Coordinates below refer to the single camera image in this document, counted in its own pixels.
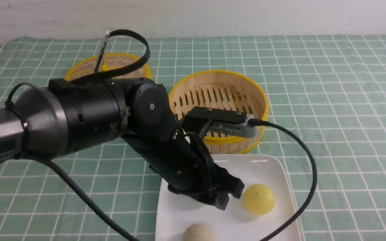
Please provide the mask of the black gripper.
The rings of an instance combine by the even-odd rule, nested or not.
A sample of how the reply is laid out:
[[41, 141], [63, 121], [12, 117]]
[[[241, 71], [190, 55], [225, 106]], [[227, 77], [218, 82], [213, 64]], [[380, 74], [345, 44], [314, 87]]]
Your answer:
[[200, 203], [225, 210], [229, 193], [240, 199], [243, 181], [217, 165], [197, 135], [178, 134], [167, 142], [124, 134], [127, 142], [156, 174], [168, 182], [168, 190]]

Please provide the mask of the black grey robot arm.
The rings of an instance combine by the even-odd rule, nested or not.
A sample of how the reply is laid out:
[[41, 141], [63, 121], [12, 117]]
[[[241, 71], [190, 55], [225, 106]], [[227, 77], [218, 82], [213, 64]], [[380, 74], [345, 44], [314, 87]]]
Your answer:
[[246, 114], [193, 107], [177, 119], [165, 87], [147, 78], [75, 86], [62, 79], [31, 87], [0, 108], [0, 162], [53, 160], [122, 138], [172, 193], [224, 210], [245, 185], [217, 165], [203, 139], [214, 122]]

